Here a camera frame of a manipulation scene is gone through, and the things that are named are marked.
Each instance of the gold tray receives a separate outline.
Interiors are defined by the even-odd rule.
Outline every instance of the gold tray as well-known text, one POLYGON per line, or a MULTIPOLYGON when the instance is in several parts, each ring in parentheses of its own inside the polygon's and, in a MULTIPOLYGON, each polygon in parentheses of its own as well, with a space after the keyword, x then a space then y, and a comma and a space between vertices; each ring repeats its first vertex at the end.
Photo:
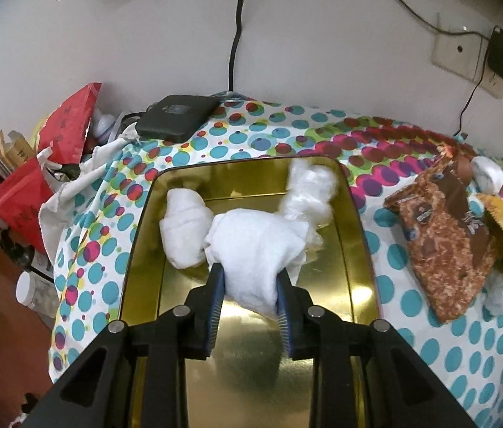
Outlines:
MULTIPOLYGON (((191 288, 202 285, 206 265, 176 270, 167 262, 159 221, 167 191, 198 191, 214 214, 235 208, 275 212, 285 194, 291 159, 325 165, 338 178, 331 201, 332 223, 321 229, 324 249, 301 269, 297 286, 313 302, 343 320, 369 324, 379 317, 374 273, 358 211, 338 162, 323 156, 238 160, 167 169, 155 179, 131 252, 121 308, 129 325, 150 322, 183 304, 191 288)), ((131 426, 139 426, 146 362, 137 365, 131 426)), ((355 377, 360 375, 353 359, 355 377)), ((216 345, 207 361, 186 361, 188 415, 194 428, 307 427, 313 362, 285 357, 276 322, 224 301, 216 345)), ((355 385, 359 420, 364 420, 362 381, 355 385)))

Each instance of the white jar lid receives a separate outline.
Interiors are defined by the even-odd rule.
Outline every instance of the white jar lid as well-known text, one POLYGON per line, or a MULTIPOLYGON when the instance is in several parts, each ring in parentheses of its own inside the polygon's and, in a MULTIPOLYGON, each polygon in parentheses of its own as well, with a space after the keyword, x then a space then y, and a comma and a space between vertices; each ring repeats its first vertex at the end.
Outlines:
POLYGON ((20 278, 17 279, 16 299, 20 304, 29 306, 34 298, 36 291, 36 281, 30 275, 30 272, 23 271, 20 278))

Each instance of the metal tray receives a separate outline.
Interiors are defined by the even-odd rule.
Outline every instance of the metal tray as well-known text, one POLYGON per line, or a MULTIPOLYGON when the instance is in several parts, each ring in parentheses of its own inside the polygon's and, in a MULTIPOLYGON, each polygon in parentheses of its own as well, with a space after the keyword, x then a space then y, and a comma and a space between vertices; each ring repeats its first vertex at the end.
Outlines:
MULTIPOLYGON (((374 273, 359 214, 341 165, 323 156, 275 157, 173 168, 155 179, 138 226, 129 262, 121 319, 130 325, 154 320, 183 304, 205 282, 207 266, 176 270, 166 260, 159 220, 171 188, 199 192, 219 214, 234 208, 277 210, 285 194, 291 159, 325 165, 338 177, 333 222, 319 231, 324 249, 301 269, 298 286, 344 320, 368 324, 379 317, 374 273)), ((139 426, 139 395, 145 362, 137 366, 131 426, 139 426)), ((354 374, 359 375, 353 358, 354 374)), ((312 361, 293 362, 282 350, 276 322, 224 301, 218 337, 207 361, 187 361, 187 398, 192 426, 301 427, 309 424, 312 361)), ((362 395, 361 381, 356 385, 362 395)), ((364 398, 357 397, 359 418, 364 398)))

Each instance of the red paper bag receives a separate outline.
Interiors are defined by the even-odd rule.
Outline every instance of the red paper bag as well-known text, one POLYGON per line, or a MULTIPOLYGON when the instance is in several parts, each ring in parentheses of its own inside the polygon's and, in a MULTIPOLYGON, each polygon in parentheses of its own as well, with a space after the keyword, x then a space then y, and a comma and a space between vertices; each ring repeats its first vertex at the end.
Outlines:
POLYGON ((51 113, 36 140, 38 153, 51 146, 53 154, 48 158, 50 161, 58 164, 81 162, 85 135, 101 85, 85 85, 51 113))
POLYGON ((37 215, 41 205, 53 194, 35 157, 14 170, 0 184, 0 217, 44 254, 37 215))

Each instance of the power adapter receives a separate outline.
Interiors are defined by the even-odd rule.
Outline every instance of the power adapter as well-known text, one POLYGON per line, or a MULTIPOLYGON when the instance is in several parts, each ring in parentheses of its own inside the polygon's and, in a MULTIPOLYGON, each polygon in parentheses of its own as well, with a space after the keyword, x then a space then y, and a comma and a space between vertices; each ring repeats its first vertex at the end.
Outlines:
POLYGON ((487 65, 503 79, 503 29, 493 29, 487 47, 487 65))

